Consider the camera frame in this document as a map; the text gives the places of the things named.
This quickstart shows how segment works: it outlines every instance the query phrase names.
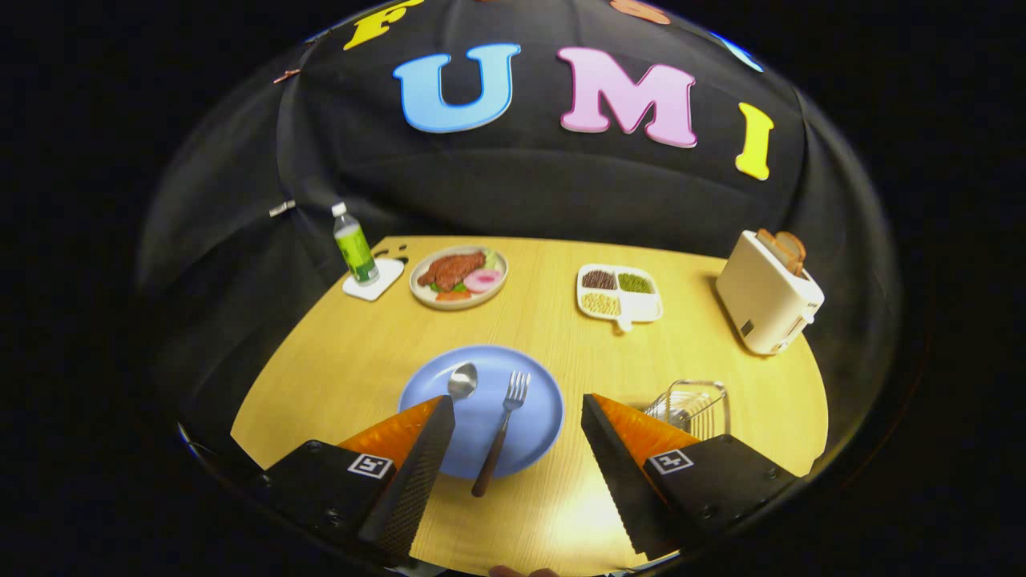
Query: fork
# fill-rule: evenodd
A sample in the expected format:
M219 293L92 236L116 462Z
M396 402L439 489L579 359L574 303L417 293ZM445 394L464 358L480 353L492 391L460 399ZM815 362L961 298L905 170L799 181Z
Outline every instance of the fork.
M474 497L483 497L484 491L488 488L492 473L496 472L496 464L499 463L499 454L503 451L503 443L506 441L506 429L510 424L510 415L517 409L523 407L523 401L527 398L527 385L530 384L530 373L514 371L510 374L510 386L506 389L506 399L503 400L503 425L499 427L496 438L491 441L491 449L488 450L481 471L477 473L477 480L474 488L470 490Z

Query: wire basket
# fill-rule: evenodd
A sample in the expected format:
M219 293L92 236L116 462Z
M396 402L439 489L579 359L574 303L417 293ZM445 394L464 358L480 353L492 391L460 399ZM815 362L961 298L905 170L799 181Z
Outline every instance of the wire basket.
M726 387L719 381L676 381L644 414L702 440L731 432Z

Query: letter u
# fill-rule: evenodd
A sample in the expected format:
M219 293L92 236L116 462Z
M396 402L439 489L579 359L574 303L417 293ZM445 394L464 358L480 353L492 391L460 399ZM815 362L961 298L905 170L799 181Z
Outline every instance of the letter u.
M448 54L431 54L400 65L392 73L399 79L402 113L410 126L425 132L470 130L499 118L513 100L510 61L519 44L484 44L467 50L467 57L481 69L481 95L474 102L451 106L442 98L442 67Z

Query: screw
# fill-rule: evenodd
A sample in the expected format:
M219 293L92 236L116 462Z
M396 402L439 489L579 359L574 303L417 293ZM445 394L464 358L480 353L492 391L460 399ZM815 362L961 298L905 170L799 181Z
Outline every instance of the screw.
M324 520L327 521L327 524L330 525L331 527L339 527L340 525L342 525L342 515L340 515L339 511L334 509L325 510Z

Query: beans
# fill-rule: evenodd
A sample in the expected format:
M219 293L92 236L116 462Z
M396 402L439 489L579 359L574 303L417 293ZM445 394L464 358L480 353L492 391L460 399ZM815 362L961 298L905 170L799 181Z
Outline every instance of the beans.
M648 280L636 274L628 274L626 272L620 273L620 288L631 293L652 294L652 285L648 284Z
M581 297L581 304L584 305L584 308L599 314L620 314L620 299L601 293L586 294Z
M613 291L617 287L617 280L611 274L600 270L593 270L584 275L581 284L588 288L607 288Z

